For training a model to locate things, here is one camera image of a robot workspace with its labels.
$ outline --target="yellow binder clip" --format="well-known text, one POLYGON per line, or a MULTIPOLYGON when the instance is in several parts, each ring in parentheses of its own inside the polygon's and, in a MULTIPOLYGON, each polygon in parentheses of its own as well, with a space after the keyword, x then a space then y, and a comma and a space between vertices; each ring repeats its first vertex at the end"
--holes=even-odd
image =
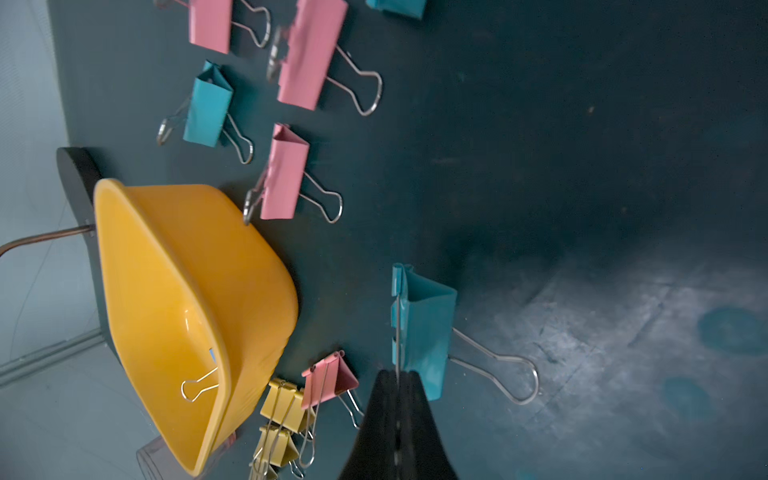
POLYGON ((261 438, 254 455, 254 458, 260 460, 260 462, 257 461, 257 465, 269 463, 276 467, 284 467, 299 458, 299 450, 293 444, 289 431, 281 429, 277 425, 270 426, 269 430, 263 426, 260 430, 261 438))
POLYGON ((261 407, 261 415, 272 419, 284 419, 283 427, 294 433, 301 433, 312 424, 315 414, 312 409, 302 410, 303 389, 285 380, 270 380, 270 392, 261 407))
POLYGON ((259 456, 260 453, 261 452, 256 450, 256 454, 253 456, 253 461, 248 464, 250 467, 250 475, 248 475, 248 480, 277 480, 277 472, 275 472, 275 469, 272 468, 272 465, 269 465, 266 462, 262 462, 261 469, 257 470, 258 467, 255 466, 256 457, 259 456))

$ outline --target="yellow container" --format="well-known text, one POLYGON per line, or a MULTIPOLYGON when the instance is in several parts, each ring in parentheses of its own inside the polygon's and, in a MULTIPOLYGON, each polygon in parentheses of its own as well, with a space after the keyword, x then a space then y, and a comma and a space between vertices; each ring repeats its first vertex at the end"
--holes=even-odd
POLYGON ((192 476, 253 412, 298 317, 285 266, 205 185, 94 193, 115 348, 168 447, 192 476), (190 399, 182 398, 184 381, 190 399))

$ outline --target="dark green surface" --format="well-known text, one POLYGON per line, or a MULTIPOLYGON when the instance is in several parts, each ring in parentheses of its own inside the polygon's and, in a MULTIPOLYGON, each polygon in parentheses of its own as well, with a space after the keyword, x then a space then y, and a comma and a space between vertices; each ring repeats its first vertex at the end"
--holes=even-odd
MULTIPOLYGON (((290 23, 290 0, 264 5, 290 23)), ((541 370, 541 397, 517 407, 448 366, 432 408, 460 478, 768 473, 768 360, 713 349, 697 326, 729 307, 763 331, 768 313, 764 2, 430 0, 416 22, 355 0, 339 43, 384 77, 369 118, 331 84, 318 111, 276 102, 266 52, 241 31, 231 55, 189 45, 179 5, 51 2, 51 22, 71 141, 105 177, 212 184, 241 205, 274 122, 311 143, 309 172, 345 209, 332 226, 303 201, 291 221, 257 222, 300 293, 278 375, 299 380, 342 346, 365 403, 391 355, 391 264, 412 263, 459 291, 459 329, 541 370), (232 147, 154 143, 206 59, 234 86, 250 166, 232 147)), ((330 74, 370 102, 338 55, 330 74)), ((530 388, 460 340, 452 353, 530 388)), ((262 423, 211 478, 246 477, 262 423)), ((354 435, 323 404, 307 479, 335 478, 354 435)))

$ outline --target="binder clip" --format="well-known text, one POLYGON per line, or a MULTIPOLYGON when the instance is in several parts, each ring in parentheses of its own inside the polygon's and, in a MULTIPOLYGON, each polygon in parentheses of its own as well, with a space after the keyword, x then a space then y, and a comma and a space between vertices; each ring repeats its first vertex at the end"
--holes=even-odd
POLYGON ((491 381, 514 404, 525 405, 538 394, 538 370, 529 359, 517 355, 499 355, 477 343, 453 326, 456 290, 413 273, 412 266, 395 263, 392 266, 392 362, 399 378, 400 370, 417 372, 421 376, 426 398, 430 402, 442 395, 447 360, 478 373, 491 381), (448 353, 451 332, 485 355, 502 362, 522 363, 531 369, 534 378, 533 393, 519 399, 513 396, 490 372, 448 353))
POLYGON ((312 410, 303 410, 301 405, 304 400, 304 392, 285 380, 270 380, 270 392, 261 407, 261 415, 264 417, 277 417, 285 419, 283 427, 293 433, 303 432, 314 420, 312 410))
POLYGON ((275 425, 263 425, 259 428, 261 437, 259 445, 256 447, 256 453, 253 454, 253 470, 261 466, 261 472, 257 471, 262 478, 267 473, 268 465, 284 467, 292 461, 299 458, 299 451, 293 443, 290 432, 281 429, 275 425))
POLYGON ((331 353, 326 358, 302 372, 301 376, 306 378, 306 387, 304 389, 304 398, 301 408, 307 410, 307 415, 310 415, 311 411, 311 414, 314 414, 315 417, 312 422, 311 430, 308 428, 304 431, 301 449, 299 450, 299 465, 301 465, 302 468, 308 468, 315 461, 315 441, 317 440, 316 426, 320 403, 333 398, 338 398, 352 417, 352 424, 356 429, 359 429, 360 426, 355 418, 355 412, 361 417, 365 416, 365 414, 360 410, 360 407, 351 392, 360 385, 360 382, 357 381, 352 370, 349 369, 349 366, 344 361, 344 350, 331 353), (343 393, 346 393, 349 396, 349 399, 352 401, 352 408, 350 408, 344 399, 340 397, 343 393), (308 440, 312 444, 312 458, 305 463, 303 461, 303 455, 308 440))
MULTIPOLYGON (((166 8, 171 0, 154 0, 158 8, 166 8)), ((264 39, 259 41, 251 27, 232 19, 232 0, 173 0, 190 11, 190 43, 203 48, 218 51, 223 54, 230 52, 230 33, 232 25, 242 28, 250 34, 253 43, 258 48, 266 47, 272 31, 272 16, 264 7, 253 7, 246 0, 240 0, 253 13, 264 13, 266 16, 266 31, 264 39)))
POLYGON ((375 10, 398 13, 421 20, 427 0, 366 0, 366 4, 375 10))
POLYGON ((253 454, 253 461, 250 463, 250 475, 253 480, 270 478, 270 465, 284 467, 290 463, 293 471, 293 463, 299 458, 299 452, 291 439, 290 431, 283 427, 294 427, 296 432, 302 424, 306 428, 309 416, 304 415, 301 409, 302 400, 303 395, 294 384, 285 380, 270 380, 270 392, 261 408, 261 415, 269 420, 260 428, 261 438, 253 454), (273 425, 276 417, 280 419, 280 425, 277 427, 273 425))
POLYGON ((253 142, 240 133, 232 115, 229 113, 230 102, 234 90, 224 78, 217 65, 209 61, 205 62, 203 72, 196 76, 192 86, 192 93, 184 103, 172 114, 166 117, 157 130, 157 144, 164 145, 174 129, 186 123, 184 128, 184 140, 202 144, 208 147, 216 147, 221 134, 235 147, 240 163, 248 165, 253 159, 253 142), (248 144, 248 158, 243 158, 240 146, 235 143, 232 136, 224 130, 224 122, 229 120, 235 134, 248 144))
POLYGON ((261 219, 290 219, 296 211, 299 197, 315 205, 328 223, 336 223, 344 208, 341 194, 326 190, 305 170, 310 144, 293 133, 288 125, 275 124, 272 133, 270 159, 259 176, 256 186, 246 194, 243 206, 243 223, 248 225, 256 207, 261 204, 261 219), (320 192, 339 199, 339 213, 332 220, 326 209, 300 191, 301 181, 308 178, 320 192))
POLYGON ((382 76, 376 71, 361 71, 349 55, 336 44, 347 7, 344 0, 296 2, 293 24, 288 29, 278 27, 276 30, 266 69, 266 78, 270 82, 274 81, 277 72, 280 72, 278 101, 314 110, 323 84, 327 80, 352 97, 355 108, 363 117, 371 115, 379 106, 384 87, 382 76), (287 41, 289 50, 285 58, 280 60, 278 54, 282 41, 287 41), (378 81, 376 99, 368 110, 360 107, 352 89, 327 75, 334 50, 339 52, 355 73, 363 77, 375 77, 378 81))

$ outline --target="blue binder clip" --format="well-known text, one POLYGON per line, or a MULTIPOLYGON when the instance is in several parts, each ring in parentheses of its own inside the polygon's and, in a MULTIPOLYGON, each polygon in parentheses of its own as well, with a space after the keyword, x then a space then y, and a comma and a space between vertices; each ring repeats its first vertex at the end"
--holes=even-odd
POLYGON ((163 119, 160 124, 160 129, 157 131, 157 144, 165 144, 174 128, 186 122, 184 140, 215 147, 221 134, 224 134, 235 146, 240 163, 248 165, 253 159, 253 142, 240 133, 240 129, 229 113, 233 93, 234 89, 224 78, 219 67, 206 61, 203 72, 194 79, 190 96, 173 115, 163 119), (182 116, 184 110, 187 110, 186 117, 182 116), (237 136, 248 144, 250 152, 247 159, 243 158, 240 147, 229 132, 224 130, 226 120, 230 121, 237 136))
POLYGON ((422 19, 427 0, 366 0, 370 8, 422 19))
POLYGON ((400 370, 418 372, 422 378, 427 400, 442 396, 445 364, 448 360, 478 373, 493 383, 517 405, 532 402, 538 395, 538 370, 529 359, 517 355, 499 355, 477 343, 453 326, 453 314, 458 293, 449 286, 413 273, 413 267, 395 263, 392 266, 392 363, 399 379, 400 370), (519 399, 513 396, 490 372, 450 356, 451 332, 485 355, 502 362, 522 363, 531 369, 534 378, 533 393, 519 399))

